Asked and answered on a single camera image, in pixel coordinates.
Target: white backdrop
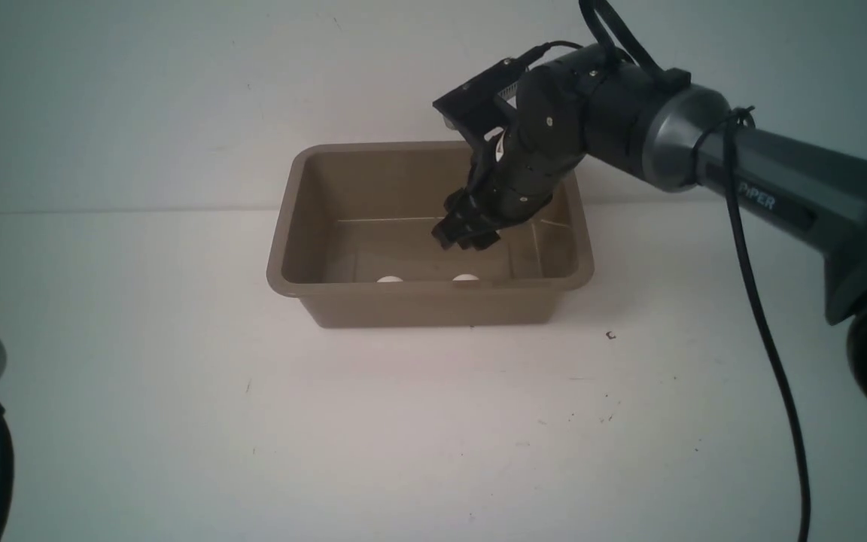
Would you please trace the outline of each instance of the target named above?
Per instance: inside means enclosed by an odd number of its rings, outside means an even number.
[[[761,127],[867,158],[867,2],[616,9]],[[574,0],[0,0],[0,212],[276,207],[298,151],[457,138],[430,103],[555,38],[591,41]]]

